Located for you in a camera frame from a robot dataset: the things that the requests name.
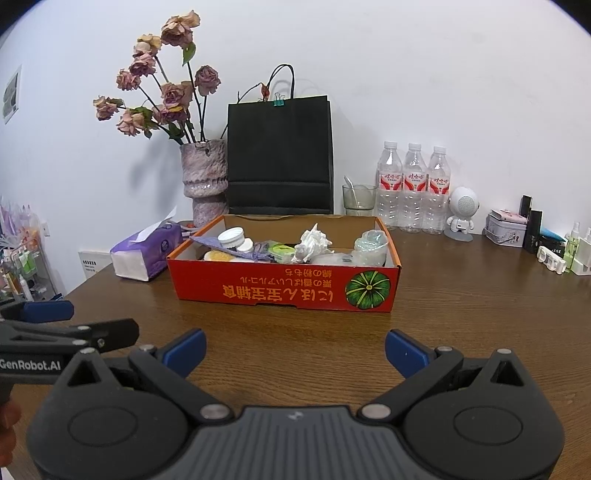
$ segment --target crumpled tissue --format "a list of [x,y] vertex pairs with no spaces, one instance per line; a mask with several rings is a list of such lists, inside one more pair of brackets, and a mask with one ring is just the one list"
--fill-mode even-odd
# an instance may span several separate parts
[[312,227],[312,230],[306,230],[300,240],[301,243],[295,246],[292,263],[306,263],[317,255],[335,253],[328,249],[332,242],[326,238],[325,233],[318,230],[318,223]]

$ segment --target bag handle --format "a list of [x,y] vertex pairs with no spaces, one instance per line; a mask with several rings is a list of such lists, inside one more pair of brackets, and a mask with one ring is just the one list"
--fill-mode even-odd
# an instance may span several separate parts
[[294,97],[294,89],[296,88],[296,74],[294,73],[294,68],[289,65],[288,63],[282,63],[281,65],[278,65],[277,67],[275,67],[275,70],[273,70],[273,73],[271,73],[271,78],[269,78],[269,82],[267,83],[267,90],[271,89],[271,82],[273,81],[273,78],[275,77],[275,75],[277,75],[280,70],[283,67],[287,67],[291,70],[291,92],[290,92],[290,99],[293,100]]

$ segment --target green bottle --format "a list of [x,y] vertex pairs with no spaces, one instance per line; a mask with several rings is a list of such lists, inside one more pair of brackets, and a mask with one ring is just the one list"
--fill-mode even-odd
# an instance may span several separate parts
[[574,255],[577,252],[579,246],[579,227],[580,222],[575,222],[573,229],[570,232],[569,240],[566,242],[566,248],[564,249],[564,260],[566,261],[566,271],[570,272],[570,267],[573,266]]

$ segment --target pumpkin illustration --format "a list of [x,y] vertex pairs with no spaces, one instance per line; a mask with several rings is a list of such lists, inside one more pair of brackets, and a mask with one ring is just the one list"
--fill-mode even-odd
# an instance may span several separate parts
[[345,287],[347,301],[361,310],[374,309],[390,294],[390,279],[375,270],[355,275]]

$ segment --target plastic cap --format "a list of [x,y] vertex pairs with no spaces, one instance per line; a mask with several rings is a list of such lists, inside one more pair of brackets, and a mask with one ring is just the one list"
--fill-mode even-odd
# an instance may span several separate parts
[[224,248],[234,248],[243,243],[244,230],[239,226],[229,228],[220,233],[217,236],[217,239],[220,240],[220,243]]

